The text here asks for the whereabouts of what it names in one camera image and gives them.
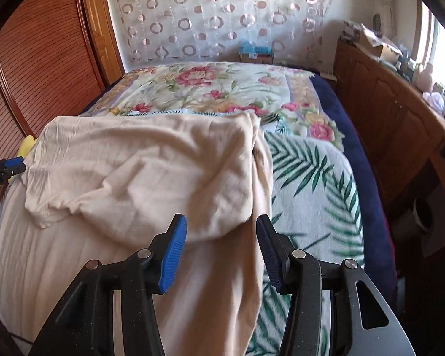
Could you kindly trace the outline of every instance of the white wall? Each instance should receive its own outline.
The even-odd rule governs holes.
[[[412,51],[417,23],[417,0],[394,0],[394,41]]]
[[[375,0],[333,0],[324,19],[323,72],[331,72],[335,61],[336,43],[344,30],[343,20],[373,25]]]

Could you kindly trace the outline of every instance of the wrinkled fabric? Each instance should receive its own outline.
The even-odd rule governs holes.
[[[255,115],[58,117],[25,163],[0,221],[9,331],[33,341],[88,260],[124,260],[182,213],[176,280],[155,296],[165,352],[243,355],[261,302],[255,219],[271,215],[271,154]]]

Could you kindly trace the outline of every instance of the metal screw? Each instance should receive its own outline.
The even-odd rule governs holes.
[[[292,252],[292,256],[294,256],[295,258],[300,258],[300,259],[302,259],[302,258],[305,258],[305,257],[306,257],[306,253],[305,253],[303,250],[295,249],[295,250]]]
[[[356,269],[358,267],[358,263],[355,260],[346,260],[344,265],[349,269]]]
[[[151,255],[152,255],[152,252],[149,249],[142,249],[142,250],[139,250],[139,252],[137,253],[137,256],[143,260],[150,257]]]
[[[99,261],[97,261],[97,260],[90,260],[90,261],[87,261],[87,263],[86,263],[86,268],[89,269],[90,271],[94,270],[98,266],[99,266]]]

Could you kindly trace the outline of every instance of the white sheet with green leaves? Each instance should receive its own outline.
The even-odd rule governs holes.
[[[266,132],[274,163],[272,223],[294,246],[319,260],[364,265],[361,210],[351,166],[332,144]],[[320,355],[328,353],[329,291],[323,292]],[[247,356],[276,356],[290,295],[280,296],[264,274],[262,306]]]

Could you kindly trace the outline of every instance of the cardboard box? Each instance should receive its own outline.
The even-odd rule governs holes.
[[[242,63],[272,64],[274,61],[273,55],[240,53],[239,56],[241,58]]]
[[[380,57],[392,65],[396,65],[397,59],[401,56],[400,51],[395,51],[388,44],[372,46],[365,33],[359,37],[359,45],[366,49],[371,55]]]

